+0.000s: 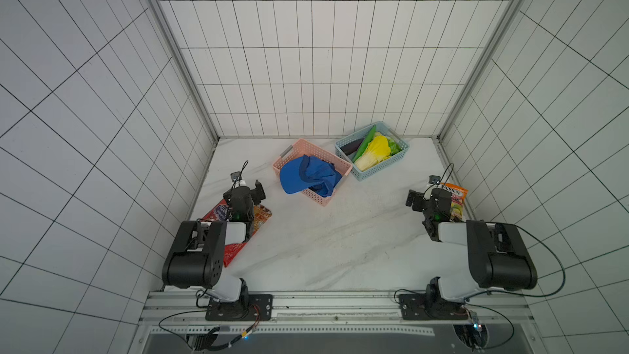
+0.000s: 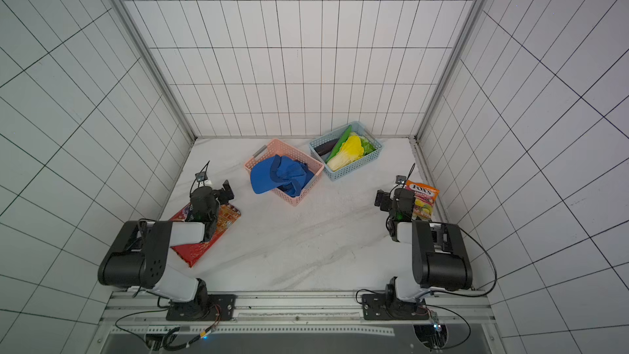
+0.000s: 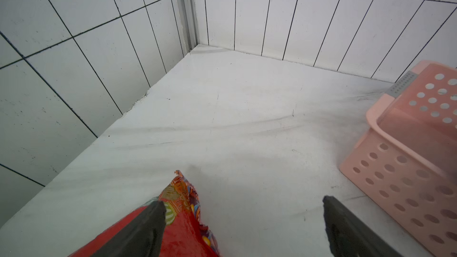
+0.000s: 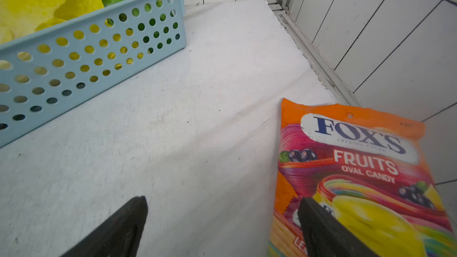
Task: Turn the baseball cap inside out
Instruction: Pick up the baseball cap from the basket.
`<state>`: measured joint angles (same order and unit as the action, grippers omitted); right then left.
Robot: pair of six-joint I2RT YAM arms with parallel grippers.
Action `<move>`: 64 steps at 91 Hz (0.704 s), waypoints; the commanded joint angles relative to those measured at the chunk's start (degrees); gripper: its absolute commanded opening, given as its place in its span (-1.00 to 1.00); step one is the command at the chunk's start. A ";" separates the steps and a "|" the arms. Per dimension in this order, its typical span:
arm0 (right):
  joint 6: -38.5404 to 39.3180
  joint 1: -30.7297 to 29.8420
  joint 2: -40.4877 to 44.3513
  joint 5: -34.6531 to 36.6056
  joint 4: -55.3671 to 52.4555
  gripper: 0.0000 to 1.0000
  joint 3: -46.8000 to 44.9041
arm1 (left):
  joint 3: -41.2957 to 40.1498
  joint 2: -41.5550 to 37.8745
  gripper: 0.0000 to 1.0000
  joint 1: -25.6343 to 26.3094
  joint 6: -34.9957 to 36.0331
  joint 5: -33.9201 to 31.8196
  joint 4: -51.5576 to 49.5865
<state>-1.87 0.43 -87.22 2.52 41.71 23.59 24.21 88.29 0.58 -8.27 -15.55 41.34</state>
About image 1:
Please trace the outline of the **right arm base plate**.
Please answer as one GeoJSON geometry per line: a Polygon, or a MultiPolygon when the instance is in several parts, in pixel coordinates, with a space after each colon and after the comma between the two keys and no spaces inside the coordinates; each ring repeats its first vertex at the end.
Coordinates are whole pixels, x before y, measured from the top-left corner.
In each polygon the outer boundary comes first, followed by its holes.
{"type": "Polygon", "coordinates": [[[429,298],[425,293],[403,293],[397,296],[404,321],[466,321],[468,313],[460,303],[429,298]]]}

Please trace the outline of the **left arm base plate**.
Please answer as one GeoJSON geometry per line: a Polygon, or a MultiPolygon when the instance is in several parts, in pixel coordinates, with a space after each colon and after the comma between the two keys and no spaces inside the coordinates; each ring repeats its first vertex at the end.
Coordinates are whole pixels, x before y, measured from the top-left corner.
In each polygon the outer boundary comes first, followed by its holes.
{"type": "Polygon", "coordinates": [[[274,296],[249,294],[234,303],[212,302],[206,308],[206,321],[269,321],[273,311],[274,296]]]}

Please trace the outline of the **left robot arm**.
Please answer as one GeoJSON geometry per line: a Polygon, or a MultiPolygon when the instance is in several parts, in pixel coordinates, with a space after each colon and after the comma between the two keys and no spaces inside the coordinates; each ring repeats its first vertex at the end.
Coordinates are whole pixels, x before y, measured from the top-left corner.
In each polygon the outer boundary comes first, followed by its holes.
{"type": "Polygon", "coordinates": [[[184,221],[175,236],[162,267],[164,285],[199,288],[199,298],[209,297],[204,306],[210,318],[243,320],[252,313],[247,284],[224,268],[225,248],[246,244],[255,233],[255,207],[265,200],[260,181],[253,188],[235,182],[224,193],[226,213],[221,219],[184,221]]]}

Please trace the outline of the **blue baseball cap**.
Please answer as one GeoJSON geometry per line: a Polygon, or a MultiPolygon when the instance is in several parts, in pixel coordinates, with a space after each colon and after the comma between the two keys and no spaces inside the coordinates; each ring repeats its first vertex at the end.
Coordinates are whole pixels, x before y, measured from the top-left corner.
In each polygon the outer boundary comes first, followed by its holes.
{"type": "Polygon", "coordinates": [[[333,196],[342,174],[333,164],[319,157],[301,156],[285,164],[279,172],[279,180],[285,193],[295,194],[309,189],[321,198],[333,196]]]}

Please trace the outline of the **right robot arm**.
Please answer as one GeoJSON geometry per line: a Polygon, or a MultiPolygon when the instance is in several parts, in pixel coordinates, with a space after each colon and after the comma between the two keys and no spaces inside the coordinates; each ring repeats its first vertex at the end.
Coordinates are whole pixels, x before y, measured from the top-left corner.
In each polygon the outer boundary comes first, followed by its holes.
{"type": "Polygon", "coordinates": [[[437,243],[462,247],[467,267],[461,272],[437,276],[420,293],[400,296],[406,320],[462,320],[467,299],[493,289],[515,293],[537,286],[537,268],[517,226],[486,221],[452,221],[452,193],[428,188],[410,190],[406,206],[423,214],[423,226],[437,243]]]}

